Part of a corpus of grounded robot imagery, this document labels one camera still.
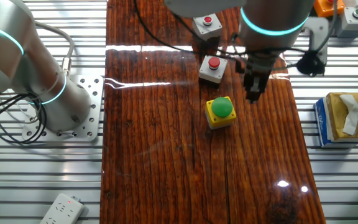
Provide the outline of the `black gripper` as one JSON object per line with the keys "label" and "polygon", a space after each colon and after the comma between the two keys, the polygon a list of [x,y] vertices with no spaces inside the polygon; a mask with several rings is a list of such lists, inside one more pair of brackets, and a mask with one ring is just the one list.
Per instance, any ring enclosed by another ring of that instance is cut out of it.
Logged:
{"label": "black gripper", "polygon": [[244,88],[246,99],[251,103],[259,100],[261,94],[265,91],[269,80],[271,70],[257,68],[254,65],[246,65],[244,74]]}

